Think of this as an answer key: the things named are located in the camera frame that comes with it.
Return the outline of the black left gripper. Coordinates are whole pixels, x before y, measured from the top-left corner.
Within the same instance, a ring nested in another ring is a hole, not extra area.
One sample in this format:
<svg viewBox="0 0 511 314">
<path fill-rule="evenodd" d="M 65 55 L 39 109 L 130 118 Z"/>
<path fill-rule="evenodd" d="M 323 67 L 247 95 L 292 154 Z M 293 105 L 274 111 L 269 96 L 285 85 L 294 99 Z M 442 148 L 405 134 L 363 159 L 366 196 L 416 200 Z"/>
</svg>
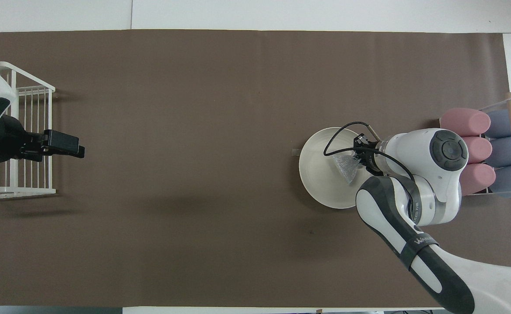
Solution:
<svg viewBox="0 0 511 314">
<path fill-rule="evenodd" d="M 20 121 L 9 115 L 0 117 L 0 163 L 10 159 L 24 159 L 24 147 L 29 144 L 29 152 L 38 156 L 85 157 L 85 147 L 79 138 L 56 130 L 44 130 L 38 134 L 28 133 Z"/>
</svg>

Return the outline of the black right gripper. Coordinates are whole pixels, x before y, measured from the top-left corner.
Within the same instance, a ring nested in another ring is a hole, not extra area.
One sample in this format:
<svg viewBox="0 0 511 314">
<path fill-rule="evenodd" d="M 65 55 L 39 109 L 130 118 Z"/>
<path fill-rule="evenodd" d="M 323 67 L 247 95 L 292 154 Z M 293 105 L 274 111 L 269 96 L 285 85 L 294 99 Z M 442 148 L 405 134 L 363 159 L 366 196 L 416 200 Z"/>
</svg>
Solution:
<svg viewBox="0 0 511 314">
<path fill-rule="evenodd" d="M 364 134 L 357 135 L 353 139 L 354 157 L 371 175 L 389 174 L 387 157 L 373 152 L 384 152 L 384 144 L 384 141 L 370 141 Z"/>
</svg>

